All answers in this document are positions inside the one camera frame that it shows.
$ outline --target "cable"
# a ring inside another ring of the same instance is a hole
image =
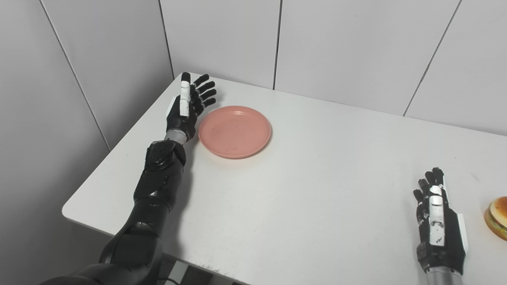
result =
[[[170,282],[172,282],[172,283],[174,283],[174,284],[176,284],[176,285],[179,285],[179,283],[178,283],[178,282],[176,282],[176,281],[175,281],[174,279],[172,279],[172,278],[159,278],[158,280],[166,280],[166,281],[170,281]]]

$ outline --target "pink plate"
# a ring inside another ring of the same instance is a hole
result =
[[[202,120],[199,139],[212,153],[225,158],[243,158],[260,151],[271,136],[268,119],[244,106],[216,109]]]

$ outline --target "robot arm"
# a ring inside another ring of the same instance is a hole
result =
[[[148,148],[144,170],[134,191],[134,208],[122,229],[104,247],[99,263],[41,285],[154,285],[157,282],[163,233],[176,203],[186,163],[183,144],[195,135],[197,116],[216,102],[211,98],[216,94],[211,89],[213,81],[197,88],[208,79],[208,75],[201,76],[191,85],[190,74],[183,73],[182,95],[173,99],[167,113],[165,139],[154,141]],[[180,99],[187,91],[190,93],[188,112],[181,109],[185,103]]]
[[[428,285],[462,285],[465,247],[458,214],[449,207],[444,173],[437,167],[414,190],[421,243],[417,259]]]

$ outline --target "wall panel seam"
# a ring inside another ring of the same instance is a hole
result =
[[[435,55],[437,54],[437,51],[439,50],[440,44],[442,43],[442,41],[443,41],[443,39],[444,39],[444,37],[445,37],[445,35],[447,33],[447,30],[449,29],[449,26],[451,25],[451,22],[454,19],[454,16],[456,15],[456,12],[458,12],[458,8],[459,8],[459,5],[461,4],[461,1],[463,1],[463,0],[459,0],[458,5],[456,6],[456,9],[454,9],[454,13],[452,13],[451,19],[449,20],[449,23],[447,23],[447,26],[446,26],[446,28],[444,30],[444,33],[442,34],[442,37],[440,38],[440,41],[437,44],[437,47],[435,48],[435,51],[433,52],[433,54],[431,56],[431,59],[429,60],[428,65],[426,66],[426,69],[424,70],[424,73],[422,74],[421,80],[419,80],[419,83],[417,84],[417,87],[415,88],[414,94],[412,94],[412,98],[410,98],[409,104],[407,105],[407,108],[405,109],[405,112],[403,113],[403,116],[405,116],[407,114],[407,111],[409,110],[410,104],[412,104],[412,101],[414,100],[415,94],[419,90],[419,87],[421,86],[421,83],[424,80],[424,77],[426,77],[426,73],[429,70],[429,66],[433,62],[433,59],[435,58]]]
[[[81,94],[83,95],[83,97],[85,99],[86,105],[88,106],[88,109],[90,110],[90,113],[92,114],[93,120],[95,121],[95,125],[97,125],[97,128],[98,128],[98,130],[100,132],[100,135],[102,136],[102,139],[104,140],[105,146],[107,147],[107,149],[109,150],[109,152],[111,152],[111,148],[109,147],[109,144],[107,143],[107,140],[105,139],[104,133],[102,132],[102,129],[100,128],[100,125],[98,124],[97,118],[96,118],[96,116],[95,116],[95,114],[94,114],[94,112],[92,110],[90,102],[88,101],[88,98],[86,97],[86,94],[85,94],[85,92],[83,90],[83,87],[81,86],[81,83],[79,82],[78,76],[76,75],[76,72],[74,71],[74,67],[70,63],[70,59],[69,59],[69,57],[68,57],[65,49],[63,48],[63,44],[62,44],[62,42],[60,40],[60,37],[58,36],[58,33],[56,32],[55,26],[53,25],[53,22],[51,21],[51,18],[49,17],[49,14],[48,14],[48,11],[46,9],[46,6],[44,5],[43,0],[39,0],[39,2],[41,3],[42,8],[44,9],[44,13],[46,14],[46,17],[48,18],[49,24],[51,25],[51,28],[53,29],[53,32],[55,33],[56,39],[58,41],[58,44],[60,45],[60,48],[62,49],[63,54],[65,55],[65,59],[67,60],[67,63],[70,66],[70,70],[72,71],[72,74],[73,74],[74,78],[76,79],[76,82],[77,82],[77,84],[79,86],[79,90],[81,91]]]
[[[278,14],[278,32],[276,35],[276,52],[275,52],[275,70],[273,73],[273,90],[275,90],[275,84],[276,84],[276,67],[278,65],[278,46],[280,44],[280,26],[282,23],[282,4],[283,0],[280,0],[280,11]]]
[[[165,45],[167,46],[167,55],[169,55],[169,64],[171,65],[171,74],[172,79],[174,80],[174,69],[172,68],[172,59],[171,59],[171,51],[169,50],[169,41],[167,39],[167,31],[165,30],[165,21],[164,21],[164,13],[162,13],[162,4],[159,2],[159,9],[160,9],[160,17],[162,18],[162,27],[164,28],[164,37],[165,37]]]

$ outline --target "hamburger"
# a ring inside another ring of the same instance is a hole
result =
[[[507,197],[500,197],[489,204],[484,220],[491,231],[507,240]]]

